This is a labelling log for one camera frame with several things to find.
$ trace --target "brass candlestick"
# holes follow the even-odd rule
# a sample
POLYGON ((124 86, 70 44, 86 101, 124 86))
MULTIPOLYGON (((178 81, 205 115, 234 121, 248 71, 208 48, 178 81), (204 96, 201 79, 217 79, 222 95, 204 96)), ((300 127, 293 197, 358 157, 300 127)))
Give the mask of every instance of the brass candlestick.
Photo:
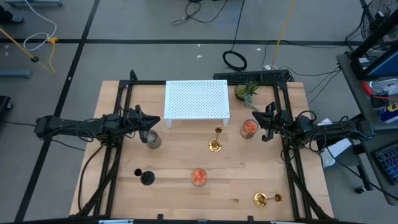
POLYGON ((264 193, 258 192, 254 195, 253 201, 258 208, 262 208, 267 205, 268 200, 274 200, 275 202, 279 203, 282 202, 283 199, 284 198, 281 194, 275 194, 272 198, 267 198, 264 193))
POLYGON ((209 149, 212 152, 219 152, 222 148, 222 143, 218 140, 218 135, 223 132, 223 128, 217 127, 216 128, 216 139, 213 139, 209 142, 209 149))

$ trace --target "yellow cable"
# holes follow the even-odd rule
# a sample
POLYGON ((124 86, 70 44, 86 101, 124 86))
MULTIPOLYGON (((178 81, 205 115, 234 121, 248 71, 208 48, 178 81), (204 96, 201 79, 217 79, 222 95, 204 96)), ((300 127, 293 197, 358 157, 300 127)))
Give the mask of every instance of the yellow cable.
MULTIPOLYGON (((6 31, 4 31, 2 28, 0 28, 0 32, 2 32, 8 39, 10 39, 11 41, 13 41, 23 52, 25 52, 30 58, 34 58, 34 56, 31 54, 31 53, 29 53, 28 51, 26 51, 20 44, 18 44, 18 42, 16 41, 16 40, 14 40, 6 31)), ((53 44, 53 52, 52 52, 52 54, 51 54, 51 56, 50 56, 50 61, 51 61, 51 58, 52 58, 52 56, 53 56, 53 54, 54 54, 54 51, 55 51, 55 41, 57 41, 58 39, 56 38, 56 37, 53 37, 53 38, 50 38, 48 41, 50 42, 50 43, 52 43, 53 44)), ((46 69, 47 71, 49 71, 49 72, 51 72, 51 73, 55 73, 55 70, 54 70, 54 68, 52 67, 52 65, 51 65, 51 63, 50 63, 50 66, 51 66, 51 68, 52 68, 52 71, 51 71, 51 69, 49 69, 47 66, 45 66, 45 65, 43 65, 41 62, 38 62, 39 63, 39 65, 41 66, 41 67, 43 67, 44 69, 46 69)))
POLYGON ((281 32, 279 34, 278 42, 276 43, 276 48, 275 48, 275 52, 274 52, 274 58, 272 59, 271 69, 274 68, 274 63, 275 63, 276 57, 278 55, 279 43, 280 43, 280 40, 282 40, 282 36, 284 35, 287 22, 289 21, 290 16, 292 15, 292 11, 293 11, 295 2, 296 2, 296 0, 292 0, 292 4, 290 5, 289 13, 287 14, 286 20, 284 22, 284 26, 282 27, 282 30, 281 30, 281 32))

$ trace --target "orange candle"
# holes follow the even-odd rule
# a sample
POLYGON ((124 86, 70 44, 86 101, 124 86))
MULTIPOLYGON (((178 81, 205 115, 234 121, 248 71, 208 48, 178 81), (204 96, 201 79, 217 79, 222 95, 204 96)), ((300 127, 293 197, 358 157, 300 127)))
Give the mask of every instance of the orange candle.
POLYGON ((195 169, 192 171, 192 184, 196 187, 201 187, 207 182, 207 173, 203 169, 195 169))
POLYGON ((255 120, 253 119, 245 120, 241 128, 241 135, 246 139, 252 138, 258 129, 259 125, 255 120))

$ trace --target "gray floor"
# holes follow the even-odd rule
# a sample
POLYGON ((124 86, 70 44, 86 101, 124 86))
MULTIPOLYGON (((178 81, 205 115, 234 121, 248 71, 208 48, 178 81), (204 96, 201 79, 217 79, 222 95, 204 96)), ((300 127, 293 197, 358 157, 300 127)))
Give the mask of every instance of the gray floor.
MULTIPOLYGON (((79 39, 94 0, 64 1, 63 8, 37 7, 43 16, 58 24, 60 39, 79 39)), ((219 18, 210 24, 189 21, 172 27, 172 21, 183 16, 186 0, 101 0, 91 27, 89 39, 232 39, 241 1, 227 3, 219 18)), ((198 18, 211 17, 223 1, 205 0, 198 18)), ((3 0, 0 4, 6 8, 3 0)), ((238 39, 277 39, 289 0, 247 0, 238 39)), ((52 25, 28 9, 13 9, 26 22, 19 26, 4 26, 14 37, 26 38, 35 32, 52 31, 52 25)), ((358 0, 297 1, 284 39, 342 41, 357 25, 361 15, 358 0)), ((86 44, 70 87, 62 117, 86 119, 92 117, 103 80, 127 79, 134 69, 141 80, 211 79, 214 73, 230 72, 221 54, 230 45, 202 44, 86 44)), ((77 44, 57 44, 53 59, 57 71, 49 74, 30 62, 15 45, 0 44, 1 69, 29 69, 31 79, 0 79, 0 95, 9 95, 14 109, 10 121, 34 123, 41 116, 52 114, 61 93, 77 44)), ((45 63, 51 46, 35 52, 45 63)), ((275 45, 237 45, 235 50, 248 60, 248 71, 261 70, 270 64, 275 45)), ((289 66, 298 73, 316 74, 332 71, 336 56, 347 50, 311 49, 282 45, 276 66, 289 66)), ((323 77, 300 77, 309 92, 323 77)), ((338 120, 343 115, 359 113, 354 98, 342 74, 336 76, 322 94, 310 105, 319 118, 338 120)), ((76 147, 84 147, 75 138, 59 138, 76 147)), ((21 202, 42 141, 25 126, 3 124, 0 128, 0 222, 13 221, 21 202)), ((39 178, 26 220, 57 218, 68 215, 78 178, 83 153, 52 143, 39 178)), ((379 192, 357 195, 353 188, 360 181, 339 166, 325 170, 326 182, 335 216, 344 221, 395 223, 398 209, 389 206, 379 192)))

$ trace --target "wooden tabletop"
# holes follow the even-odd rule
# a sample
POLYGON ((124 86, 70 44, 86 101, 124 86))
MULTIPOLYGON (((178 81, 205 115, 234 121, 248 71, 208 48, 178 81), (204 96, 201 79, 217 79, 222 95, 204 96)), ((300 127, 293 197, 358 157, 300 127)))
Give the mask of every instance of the wooden tabletop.
MULTIPOLYGON (((117 88, 118 81, 103 82, 95 118, 113 112, 117 88)), ((163 120, 164 85, 134 85, 130 106, 140 105, 145 114, 162 118, 153 128, 161 137, 162 145, 149 149, 141 143, 138 134, 134 139, 125 138, 112 218, 156 219, 158 214, 164 214, 165 219, 247 220, 248 215, 255 220, 294 219, 285 164, 280 158, 280 136, 275 134, 273 140, 262 142, 261 135, 265 133, 262 129, 252 139, 242 138, 239 130, 243 122, 253 117, 251 110, 235 98, 233 86, 228 88, 231 119, 219 136, 222 150, 211 152, 208 143, 216 137, 215 128, 223 126, 222 120, 173 121, 173 128, 168 129, 163 120), (134 175, 138 168, 152 171, 155 182, 150 186, 141 184, 140 178, 134 175), (202 187, 195 187, 191 182, 191 172, 196 168, 205 169, 208 175, 202 187), (267 197, 282 194, 284 200, 270 201, 265 207, 257 208, 253 203, 256 192, 264 192, 267 197)), ((292 112, 297 116, 308 109, 303 85, 288 83, 288 88, 292 112)), ((261 86, 257 93, 254 103, 264 111, 265 106, 274 101, 273 89, 261 86)), ((87 145, 82 167, 99 145, 96 141, 87 145)), ((102 149, 86 169, 82 205, 98 187, 104 152, 102 149)), ((306 149, 300 153, 309 192, 319 206, 333 216, 319 155, 306 149)), ((71 214, 78 211, 77 190, 78 185, 71 214)), ((297 195, 300 214, 303 214, 301 195, 297 195)))

